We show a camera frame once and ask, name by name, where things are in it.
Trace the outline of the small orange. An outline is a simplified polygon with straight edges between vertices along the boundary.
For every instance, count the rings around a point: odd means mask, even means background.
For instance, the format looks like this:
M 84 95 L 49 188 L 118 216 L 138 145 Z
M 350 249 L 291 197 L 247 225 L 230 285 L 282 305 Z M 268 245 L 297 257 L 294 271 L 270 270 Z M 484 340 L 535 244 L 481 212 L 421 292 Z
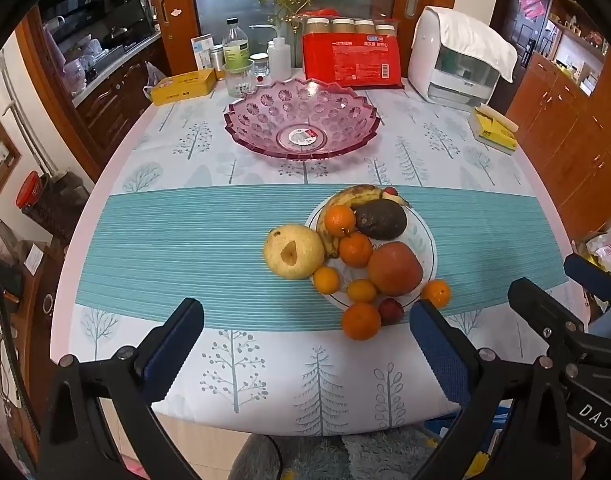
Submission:
M 443 280 L 429 281 L 421 291 L 421 299 L 430 301 L 437 309 L 445 308 L 451 301 L 449 284 Z
M 356 302 L 371 304 L 377 298 L 378 290 L 371 281 L 361 278 L 348 284 L 347 295 L 353 304 Z
M 332 266 L 321 266 L 313 274 L 313 284 L 322 295 L 331 295 L 340 289 L 341 278 Z

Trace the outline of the red lychee front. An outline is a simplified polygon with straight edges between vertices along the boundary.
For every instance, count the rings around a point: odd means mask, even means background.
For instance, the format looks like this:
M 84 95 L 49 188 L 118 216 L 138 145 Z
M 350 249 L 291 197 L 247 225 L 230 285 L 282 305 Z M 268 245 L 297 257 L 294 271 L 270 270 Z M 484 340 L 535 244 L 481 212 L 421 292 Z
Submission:
M 378 312 L 383 326 L 398 324 L 404 318 L 402 305 L 393 298 L 383 299 L 379 304 Z

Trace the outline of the red apple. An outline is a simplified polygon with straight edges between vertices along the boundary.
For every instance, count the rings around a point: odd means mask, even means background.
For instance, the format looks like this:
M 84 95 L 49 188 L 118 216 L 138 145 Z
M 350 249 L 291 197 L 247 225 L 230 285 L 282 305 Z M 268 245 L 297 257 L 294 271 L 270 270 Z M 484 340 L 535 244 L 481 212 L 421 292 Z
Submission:
M 424 271 L 409 246 L 390 242 L 373 251 L 367 275 L 379 292 L 398 297 L 412 292 L 423 280 Z

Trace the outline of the large orange front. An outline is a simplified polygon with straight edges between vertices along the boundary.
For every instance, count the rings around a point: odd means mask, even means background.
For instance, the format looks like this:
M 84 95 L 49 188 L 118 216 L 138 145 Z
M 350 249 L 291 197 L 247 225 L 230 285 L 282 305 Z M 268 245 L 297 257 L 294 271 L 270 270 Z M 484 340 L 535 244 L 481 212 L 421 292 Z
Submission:
M 380 314 L 372 304 L 356 302 L 343 312 L 341 327 L 345 336 L 352 340 L 368 340 L 376 336 L 380 330 Z

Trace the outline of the yellow pear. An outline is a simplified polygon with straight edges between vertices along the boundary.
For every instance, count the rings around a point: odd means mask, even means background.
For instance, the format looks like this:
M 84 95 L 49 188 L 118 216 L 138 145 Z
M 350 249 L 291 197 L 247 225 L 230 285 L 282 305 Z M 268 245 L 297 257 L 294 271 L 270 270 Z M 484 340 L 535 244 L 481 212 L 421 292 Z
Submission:
M 301 224 L 284 224 L 268 232 L 263 245 L 266 266 L 280 278 L 309 278 L 326 259 L 319 234 Z

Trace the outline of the white printed plate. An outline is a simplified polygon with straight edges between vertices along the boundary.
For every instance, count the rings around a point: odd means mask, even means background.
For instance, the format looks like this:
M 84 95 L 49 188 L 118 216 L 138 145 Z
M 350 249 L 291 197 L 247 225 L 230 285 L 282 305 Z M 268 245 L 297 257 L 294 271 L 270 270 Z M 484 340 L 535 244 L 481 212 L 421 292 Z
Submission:
M 408 311 L 412 304 L 420 298 L 424 286 L 435 279 L 438 271 L 438 251 L 435 238 L 429 226 L 418 212 L 409 206 L 403 207 L 407 226 L 405 231 L 394 242 L 401 242 L 409 246 L 414 253 L 420 266 L 423 268 L 423 278 L 420 283 L 408 294 L 398 296 L 397 300 L 402 305 L 404 311 Z M 347 266 L 340 258 L 330 259 L 326 262 L 327 266 L 335 268 L 340 276 L 341 288 L 325 298 L 342 311 L 351 306 L 350 297 L 347 294 L 347 286 L 355 280 L 367 280 L 368 271 L 366 268 L 354 269 Z

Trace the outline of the yellow box right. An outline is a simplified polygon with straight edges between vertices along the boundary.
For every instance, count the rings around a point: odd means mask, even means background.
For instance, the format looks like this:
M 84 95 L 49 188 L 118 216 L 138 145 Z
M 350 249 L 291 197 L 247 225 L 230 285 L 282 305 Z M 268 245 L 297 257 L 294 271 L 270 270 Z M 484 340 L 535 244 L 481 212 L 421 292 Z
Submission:
M 494 108 L 485 104 L 473 107 L 468 124 L 480 143 L 509 155 L 517 150 L 519 127 Z

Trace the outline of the dark avocado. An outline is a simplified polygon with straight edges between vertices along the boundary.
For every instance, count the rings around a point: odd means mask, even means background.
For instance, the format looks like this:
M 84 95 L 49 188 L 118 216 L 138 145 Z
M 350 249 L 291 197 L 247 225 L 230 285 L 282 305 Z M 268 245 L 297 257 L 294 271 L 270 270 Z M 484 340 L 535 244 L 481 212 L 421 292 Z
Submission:
M 394 240 L 406 229 L 404 208 L 380 198 L 354 208 L 356 230 L 374 240 Z

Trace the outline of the white appliance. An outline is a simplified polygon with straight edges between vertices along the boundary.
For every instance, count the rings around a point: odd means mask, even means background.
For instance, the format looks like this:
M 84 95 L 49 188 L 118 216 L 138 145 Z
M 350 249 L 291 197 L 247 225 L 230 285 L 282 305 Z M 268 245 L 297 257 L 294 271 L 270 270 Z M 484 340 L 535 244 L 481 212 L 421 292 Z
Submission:
M 426 6 L 417 21 L 407 78 L 427 102 L 467 110 L 489 102 L 499 72 L 445 47 L 439 15 Z

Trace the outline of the spotted banana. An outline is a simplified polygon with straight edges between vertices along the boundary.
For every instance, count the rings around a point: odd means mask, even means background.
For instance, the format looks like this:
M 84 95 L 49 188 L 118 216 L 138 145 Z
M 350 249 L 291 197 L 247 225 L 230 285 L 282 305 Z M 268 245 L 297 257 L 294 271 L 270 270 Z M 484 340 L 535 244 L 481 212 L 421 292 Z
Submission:
M 392 200 L 392 202 L 398 203 L 402 207 L 409 206 L 409 202 L 404 200 L 403 197 L 387 194 L 383 190 L 384 188 L 377 188 L 377 186 L 371 184 L 354 185 L 341 190 L 327 200 L 327 203 L 319 213 L 319 218 L 316 222 L 316 232 L 323 242 L 328 259 L 339 258 L 339 242 L 342 237 L 333 237 L 326 230 L 324 217 L 327 209 L 334 204 L 342 204 L 350 206 L 354 211 L 356 206 L 366 204 L 371 200 L 380 200 L 380 198 Z

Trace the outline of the pink glass fruit bowl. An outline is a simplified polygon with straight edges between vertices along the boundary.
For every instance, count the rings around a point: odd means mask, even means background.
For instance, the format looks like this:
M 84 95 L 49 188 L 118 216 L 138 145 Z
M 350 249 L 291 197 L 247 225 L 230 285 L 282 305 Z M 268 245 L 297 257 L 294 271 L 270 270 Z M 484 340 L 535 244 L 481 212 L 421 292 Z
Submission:
M 380 126 L 376 107 L 354 90 L 299 78 L 245 94 L 224 120 L 232 140 L 249 151 L 299 162 L 359 150 Z

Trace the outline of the jar pack behind package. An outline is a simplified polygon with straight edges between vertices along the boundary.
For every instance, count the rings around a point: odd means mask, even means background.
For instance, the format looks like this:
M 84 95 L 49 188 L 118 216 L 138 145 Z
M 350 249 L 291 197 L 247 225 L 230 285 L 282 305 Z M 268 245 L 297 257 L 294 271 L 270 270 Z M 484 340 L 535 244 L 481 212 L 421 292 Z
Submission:
M 398 22 L 392 18 L 352 18 L 331 8 L 304 12 L 299 20 L 306 34 L 398 35 Z

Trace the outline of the white squeeze bottle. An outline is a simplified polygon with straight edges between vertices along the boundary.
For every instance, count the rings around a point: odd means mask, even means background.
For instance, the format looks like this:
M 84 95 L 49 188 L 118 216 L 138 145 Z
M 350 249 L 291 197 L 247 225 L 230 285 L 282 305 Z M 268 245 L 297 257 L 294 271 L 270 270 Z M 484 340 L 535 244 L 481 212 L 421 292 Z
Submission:
M 292 77 L 291 48 L 286 38 L 281 36 L 279 29 L 271 24 L 253 24 L 251 29 L 270 29 L 275 37 L 270 40 L 267 47 L 268 62 L 270 63 L 270 78 L 273 81 L 286 81 Z

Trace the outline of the drinking glass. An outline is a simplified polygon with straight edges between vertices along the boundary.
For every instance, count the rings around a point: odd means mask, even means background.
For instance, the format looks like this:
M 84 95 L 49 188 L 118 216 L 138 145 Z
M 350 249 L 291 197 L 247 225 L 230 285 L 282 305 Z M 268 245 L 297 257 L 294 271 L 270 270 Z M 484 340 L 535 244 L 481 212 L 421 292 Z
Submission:
M 256 86 L 253 62 L 236 67 L 226 66 L 225 81 L 227 92 L 232 98 L 240 99 L 253 92 Z

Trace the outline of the white blue carton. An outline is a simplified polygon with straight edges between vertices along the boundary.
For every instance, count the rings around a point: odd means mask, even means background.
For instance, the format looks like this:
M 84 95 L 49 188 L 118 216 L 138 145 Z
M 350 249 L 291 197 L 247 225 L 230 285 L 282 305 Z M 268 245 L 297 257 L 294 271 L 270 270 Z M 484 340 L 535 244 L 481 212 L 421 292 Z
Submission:
M 194 37 L 190 40 L 192 53 L 194 53 L 194 62 L 196 62 L 198 70 L 212 68 L 211 51 L 214 46 L 213 37 L 211 34 Z

